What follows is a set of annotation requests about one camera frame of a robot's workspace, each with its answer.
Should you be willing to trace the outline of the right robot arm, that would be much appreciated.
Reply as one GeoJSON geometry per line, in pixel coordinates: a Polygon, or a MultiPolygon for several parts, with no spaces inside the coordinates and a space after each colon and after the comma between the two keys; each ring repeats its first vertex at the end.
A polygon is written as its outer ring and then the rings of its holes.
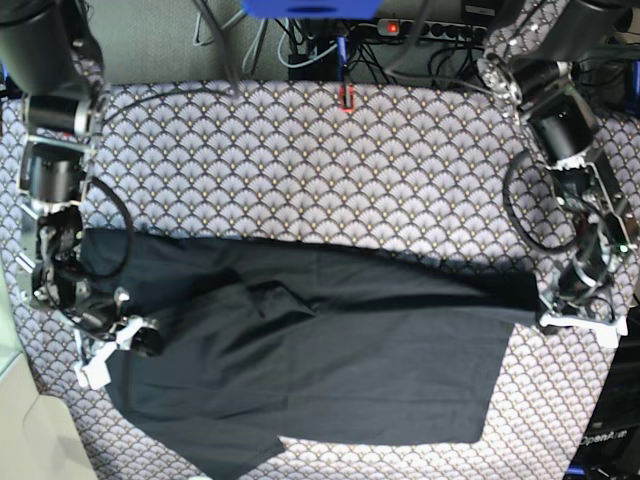
{"type": "Polygon", "coordinates": [[[97,290],[124,273],[126,260],[103,273],[80,261],[80,205],[91,189],[115,198],[92,172],[109,88],[85,4],[3,2],[1,63],[22,95],[26,130],[16,178],[22,198],[22,300],[73,330],[78,382],[99,390],[111,380],[107,362],[115,352],[156,355],[161,337],[153,321],[127,313],[130,296],[124,288],[97,290]]]}

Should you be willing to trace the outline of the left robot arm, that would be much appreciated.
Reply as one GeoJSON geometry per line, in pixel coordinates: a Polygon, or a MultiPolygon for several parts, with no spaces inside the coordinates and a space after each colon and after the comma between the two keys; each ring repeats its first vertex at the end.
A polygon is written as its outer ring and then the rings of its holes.
{"type": "Polygon", "coordinates": [[[478,62],[481,80],[508,103],[515,121],[542,155],[556,204],[570,214],[574,237],[546,246],[515,213],[510,187],[525,151],[507,169],[503,200],[525,244],[544,255],[569,255],[540,295],[538,325],[581,328],[615,349],[627,335],[612,299],[618,268],[635,249],[639,225],[603,148],[594,112],[576,89],[573,65],[636,1],[501,1],[478,62]]]}

